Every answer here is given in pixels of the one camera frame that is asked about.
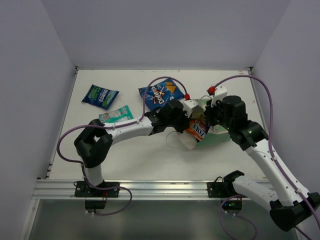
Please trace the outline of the blue Burts crisps packet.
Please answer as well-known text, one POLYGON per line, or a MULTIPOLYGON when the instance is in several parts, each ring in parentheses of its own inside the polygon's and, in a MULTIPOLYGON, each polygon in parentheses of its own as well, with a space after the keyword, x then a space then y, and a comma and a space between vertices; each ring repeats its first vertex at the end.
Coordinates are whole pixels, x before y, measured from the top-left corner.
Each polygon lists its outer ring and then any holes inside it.
POLYGON ((108 110, 118 94, 119 91, 117 90, 110 90, 92 84, 81 102, 108 110))

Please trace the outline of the orange snack packet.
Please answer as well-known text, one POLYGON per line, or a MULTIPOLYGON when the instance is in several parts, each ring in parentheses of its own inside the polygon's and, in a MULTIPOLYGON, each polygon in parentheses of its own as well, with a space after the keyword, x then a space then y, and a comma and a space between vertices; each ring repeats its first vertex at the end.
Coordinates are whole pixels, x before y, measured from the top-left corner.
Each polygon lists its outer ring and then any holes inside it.
POLYGON ((185 131, 200 142, 207 134, 206 123, 201 119, 192 119, 189 128, 185 131))

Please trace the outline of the green mint snack packet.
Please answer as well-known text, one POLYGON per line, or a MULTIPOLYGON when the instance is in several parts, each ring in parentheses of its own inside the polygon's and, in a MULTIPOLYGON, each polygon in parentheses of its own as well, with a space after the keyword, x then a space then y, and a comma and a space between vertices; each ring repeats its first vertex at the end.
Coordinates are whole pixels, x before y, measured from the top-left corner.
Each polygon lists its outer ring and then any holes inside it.
POLYGON ((119 123, 132 120, 134 117, 128 105, 99 115, 101 123, 119 123))

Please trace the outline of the blue cookie snack packet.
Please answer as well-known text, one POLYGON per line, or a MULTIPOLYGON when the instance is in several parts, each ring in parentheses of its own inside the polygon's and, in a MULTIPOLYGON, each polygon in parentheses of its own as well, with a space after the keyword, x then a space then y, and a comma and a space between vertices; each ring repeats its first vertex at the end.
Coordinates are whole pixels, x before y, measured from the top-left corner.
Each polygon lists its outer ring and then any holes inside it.
POLYGON ((172 79, 165 79, 148 88, 145 97, 145 105, 150 110, 163 108, 171 100, 180 100, 183 92, 172 79))

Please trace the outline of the green printed paper bag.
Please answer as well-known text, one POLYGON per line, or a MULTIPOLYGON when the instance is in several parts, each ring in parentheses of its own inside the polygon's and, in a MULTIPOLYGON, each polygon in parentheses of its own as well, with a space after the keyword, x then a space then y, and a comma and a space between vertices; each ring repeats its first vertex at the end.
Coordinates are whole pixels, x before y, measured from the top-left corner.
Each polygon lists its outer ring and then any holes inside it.
POLYGON ((210 99, 211 97, 209 95, 204 95, 201 98, 196 99, 199 106, 202 107, 203 111, 201 115, 199 115, 197 118, 194 118, 194 119, 200 119, 203 122, 205 122, 205 125, 206 125, 206 136, 202 139, 202 141, 196 141, 196 139, 186 131, 184 131, 183 133, 179 133, 177 131, 171 131, 165 138, 165 143, 168 147, 173 149, 178 147, 178 144, 174 143, 174 141, 172 142, 168 141, 170 134, 174 134, 176 138, 181 142, 181 144, 185 146, 188 150, 216 146, 216 145, 229 142, 231 140, 228 134, 228 131, 226 129, 224 129, 220 125, 209 126, 209 123, 206 121, 204 116, 204 110, 205 110, 206 102, 210 99))

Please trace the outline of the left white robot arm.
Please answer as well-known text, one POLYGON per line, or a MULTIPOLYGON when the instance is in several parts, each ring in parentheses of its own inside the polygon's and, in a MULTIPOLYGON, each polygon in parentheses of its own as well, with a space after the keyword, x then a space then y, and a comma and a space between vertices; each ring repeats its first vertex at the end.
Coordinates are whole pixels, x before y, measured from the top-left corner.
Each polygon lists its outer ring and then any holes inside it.
POLYGON ((91 121, 74 141, 76 152, 83 161, 81 168, 87 181, 87 192, 95 197, 103 193, 101 164, 111 146, 136 137, 159 134, 167 128, 183 133, 190 127, 190 117, 197 106, 194 100, 171 100, 158 110, 146 112, 141 120, 114 123, 110 129, 98 119, 91 121))

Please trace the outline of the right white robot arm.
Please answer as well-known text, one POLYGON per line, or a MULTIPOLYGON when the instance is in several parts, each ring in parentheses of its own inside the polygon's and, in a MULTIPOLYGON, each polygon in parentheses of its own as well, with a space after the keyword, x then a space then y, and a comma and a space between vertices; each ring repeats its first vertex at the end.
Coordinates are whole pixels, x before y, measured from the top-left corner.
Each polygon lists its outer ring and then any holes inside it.
POLYGON ((204 115, 211 127, 219 125, 231 140, 250 156, 269 180, 270 190, 250 180, 239 170, 224 177, 227 196, 243 195, 265 208, 273 222, 288 232, 309 218, 320 206, 320 194, 310 192, 291 173, 270 143, 263 127, 248 119, 239 96, 206 102, 204 115))

